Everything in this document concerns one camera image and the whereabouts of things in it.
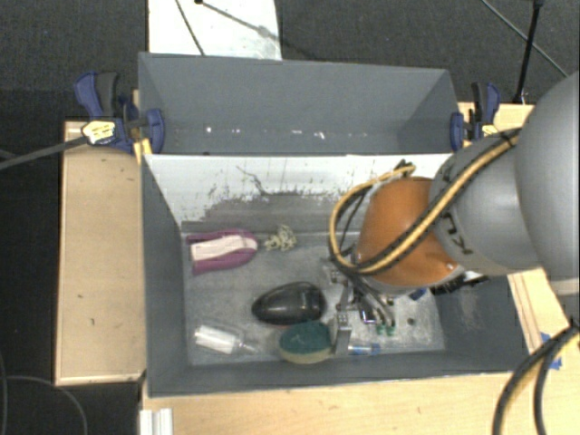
yellow cable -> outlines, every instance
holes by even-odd
[[[354,194],[356,194],[357,192],[359,192],[361,190],[367,189],[367,188],[372,187],[373,185],[375,185],[379,182],[384,182],[386,180],[392,179],[392,178],[399,176],[399,175],[402,175],[404,173],[411,174],[414,170],[415,170],[415,166],[410,165],[410,166],[405,166],[402,168],[394,169],[394,170],[389,171],[389,172],[385,172],[384,174],[382,174],[378,178],[367,180],[363,184],[359,184],[356,187],[351,188],[348,192],[346,192],[338,200],[336,205],[334,205],[333,212],[330,216],[330,221],[329,221],[330,244],[331,244],[333,256],[339,261],[339,263],[341,265],[348,266],[348,267],[355,267],[355,265],[351,264],[348,260],[346,260],[341,255],[341,250],[340,250],[340,247],[338,246],[338,241],[336,240],[336,218],[338,216],[339,211],[343,207],[344,203],[346,201],[348,201],[348,199],[350,197],[352,197]]]
[[[445,195],[439,200],[439,202],[430,210],[430,212],[425,216],[425,218],[416,226],[411,233],[400,242],[400,244],[394,248],[391,253],[385,256],[383,259],[380,259],[376,263],[364,267],[359,268],[357,265],[349,262],[340,254],[340,248],[336,242],[336,230],[334,228],[336,215],[338,214],[339,210],[342,208],[344,202],[350,198],[354,193],[360,191],[361,189],[365,189],[374,185],[379,181],[383,181],[383,177],[386,176],[386,179],[393,177],[401,172],[405,172],[404,169],[401,169],[401,172],[396,172],[398,169],[392,172],[387,172],[383,174],[378,179],[369,180],[368,182],[361,184],[349,192],[347,192],[344,197],[342,197],[338,203],[335,205],[333,209],[333,213],[330,218],[330,244],[331,249],[333,252],[334,258],[344,267],[350,269],[357,269],[359,274],[370,274],[374,271],[381,269],[382,267],[387,266],[392,261],[394,261],[397,257],[405,253],[423,234],[423,232],[427,229],[427,227],[440,215],[443,209],[447,206],[447,204],[455,197],[455,195],[461,190],[463,186],[467,184],[467,182],[484,166],[489,164],[491,161],[495,160],[503,153],[511,149],[517,143],[517,136],[514,136],[510,139],[510,141],[502,141],[494,147],[492,150],[488,151],[487,153],[477,157],[471,164],[462,172],[461,176],[449,186],[446,190]]]

clear plastic bottle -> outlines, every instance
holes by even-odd
[[[193,338],[202,346],[221,354],[258,354],[256,344],[248,341],[242,331],[222,324],[203,323],[196,327]]]

wooden table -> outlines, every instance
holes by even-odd
[[[460,105],[464,112],[468,108]],[[520,126],[530,110],[502,105],[496,125]],[[78,128],[67,123],[67,139],[78,135]],[[57,384],[137,381],[145,370],[139,194],[138,164],[129,155],[89,147],[65,153]],[[512,275],[509,282],[529,350],[541,344],[540,332],[555,334],[566,327],[541,270]],[[576,343],[564,349],[564,366],[549,374],[549,433],[572,434],[580,427]],[[506,434],[535,433],[533,374],[507,411]],[[488,434],[508,377],[497,373],[163,399],[149,399],[143,387],[142,407],[171,408],[177,435]]]

green scrub pad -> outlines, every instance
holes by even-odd
[[[278,343],[280,355],[296,364],[314,364],[328,359],[333,344],[328,327],[318,321],[296,324],[286,330]]]

black carpet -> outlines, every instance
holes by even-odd
[[[275,0],[283,57],[446,68],[459,100],[473,81],[513,96],[524,42],[479,0]],[[545,0],[536,42],[578,69],[579,0]],[[489,0],[527,32],[531,0]],[[88,70],[137,85],[147,0],[0,0],[0,150],[53,145],[82,115],[72,83]],[[532,54],[536,101],[561,74]],[[58,157],[0,173],[0,352],[9,374],[52,378],[59,223]],[[82,433],[72,404],[41,384],[10,382],[9,434]],[[135,433],[136,384],[72,389],[91,434]]]

